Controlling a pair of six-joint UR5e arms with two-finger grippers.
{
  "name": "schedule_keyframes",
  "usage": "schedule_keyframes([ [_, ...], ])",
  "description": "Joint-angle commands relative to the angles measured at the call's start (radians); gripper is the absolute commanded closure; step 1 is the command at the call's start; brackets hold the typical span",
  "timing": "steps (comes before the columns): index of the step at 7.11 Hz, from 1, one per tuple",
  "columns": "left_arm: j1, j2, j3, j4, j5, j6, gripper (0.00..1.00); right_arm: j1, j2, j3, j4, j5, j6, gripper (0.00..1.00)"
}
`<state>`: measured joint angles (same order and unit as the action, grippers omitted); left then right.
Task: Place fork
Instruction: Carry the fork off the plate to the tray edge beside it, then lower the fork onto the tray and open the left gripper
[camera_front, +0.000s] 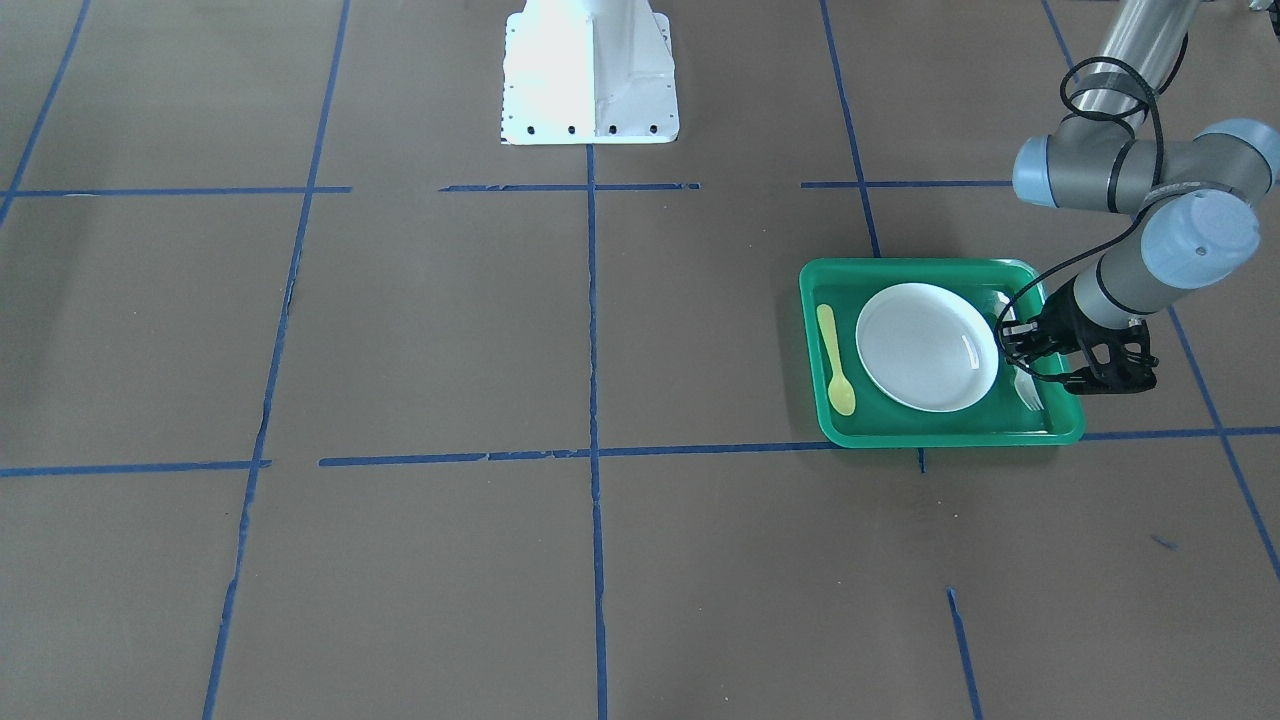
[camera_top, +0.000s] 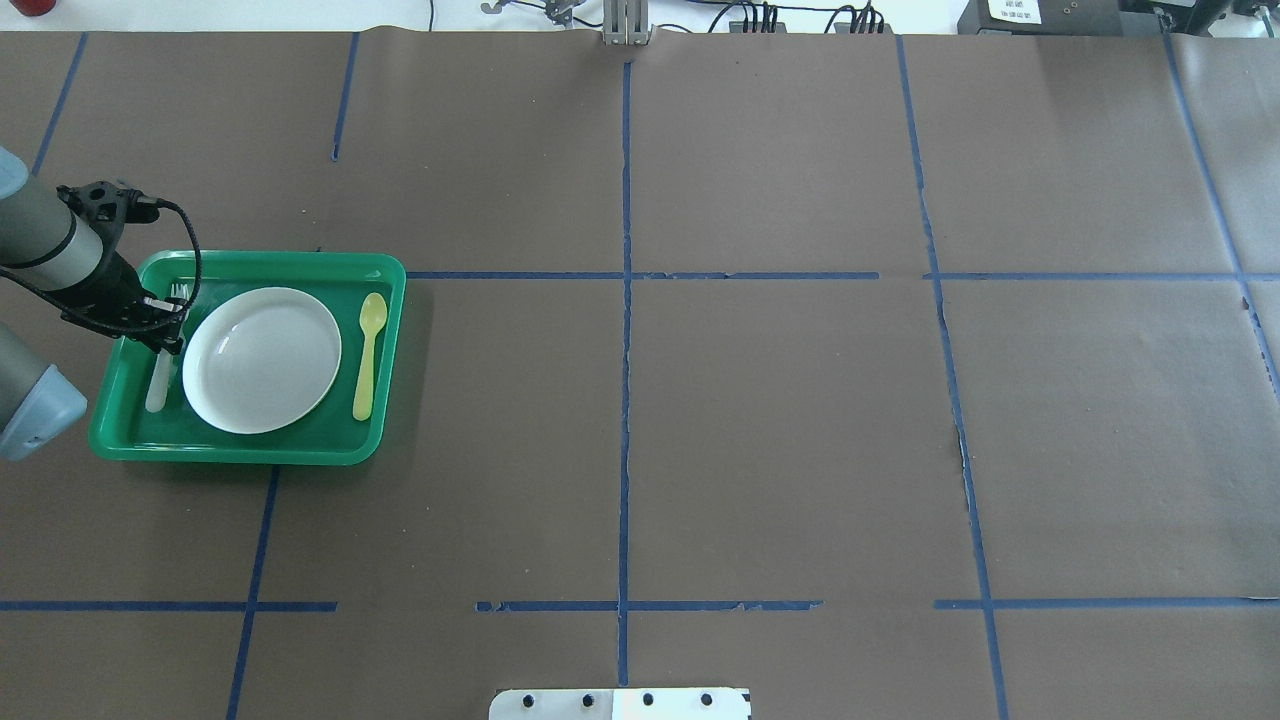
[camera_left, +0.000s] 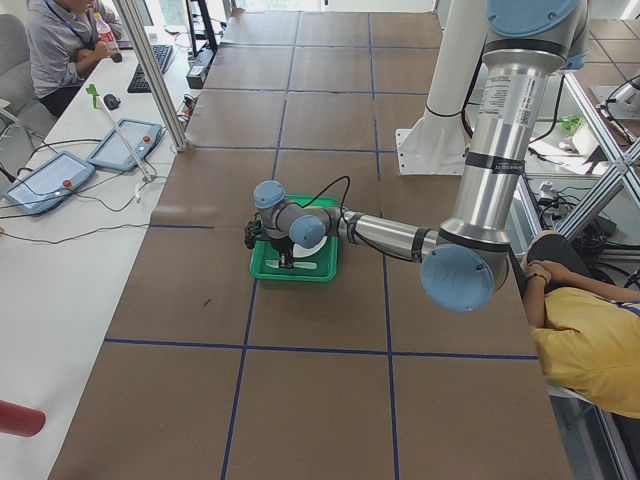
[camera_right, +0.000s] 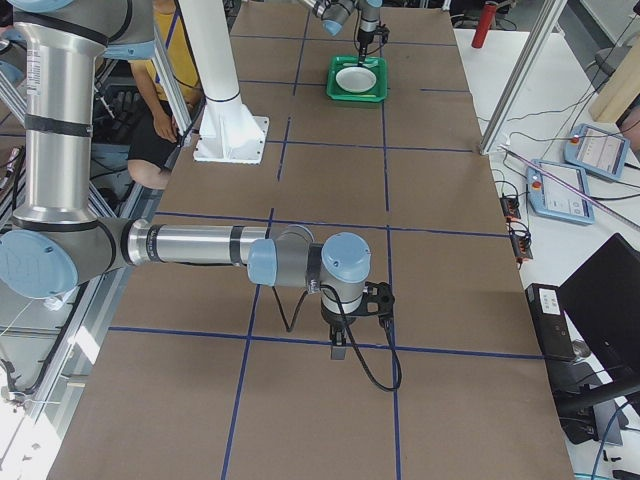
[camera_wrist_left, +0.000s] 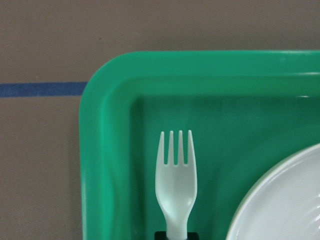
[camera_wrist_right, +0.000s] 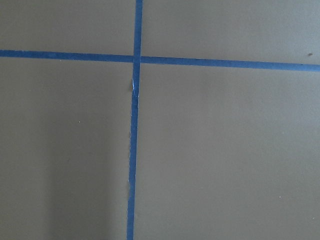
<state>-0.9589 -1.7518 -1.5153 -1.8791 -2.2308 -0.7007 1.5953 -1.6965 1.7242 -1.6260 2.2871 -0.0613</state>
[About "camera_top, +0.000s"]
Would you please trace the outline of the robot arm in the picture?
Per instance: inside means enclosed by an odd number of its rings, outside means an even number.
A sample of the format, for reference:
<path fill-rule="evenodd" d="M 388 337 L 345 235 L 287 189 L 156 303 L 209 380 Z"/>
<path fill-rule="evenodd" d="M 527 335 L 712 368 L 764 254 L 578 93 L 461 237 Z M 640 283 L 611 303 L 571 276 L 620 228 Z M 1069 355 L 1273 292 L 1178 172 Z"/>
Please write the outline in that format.
<path fill-rule="evenodd" d="M 201 288 L 204 259 L 195 227 L 175 202 L 95 182 L 51 190 L 15 154 L 1 152 L 1 265 L 12 281 L 64 322 L 111 340 L 132 340 L 160 359 L 180 355 L 182 327 Z M 118 251 L 128 224 L 175 213 L 188 234 L 195 278 L 184 295 L 146 290 Z M 9 327 L 1 333 L 3 460 L 20 461 L 87 411 L 87 398 L 60 369 Z"/>

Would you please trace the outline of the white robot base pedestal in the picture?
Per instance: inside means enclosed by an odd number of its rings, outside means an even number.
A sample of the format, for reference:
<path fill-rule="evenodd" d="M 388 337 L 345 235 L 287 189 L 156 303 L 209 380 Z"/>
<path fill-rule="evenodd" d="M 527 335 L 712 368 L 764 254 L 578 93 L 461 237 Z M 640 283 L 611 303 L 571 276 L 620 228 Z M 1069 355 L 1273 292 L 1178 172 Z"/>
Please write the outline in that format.
<path fill-rule="evenodd" d="M 489 719 L 751 719 L 748 689 L 732 687 L 508 689 Z"/>

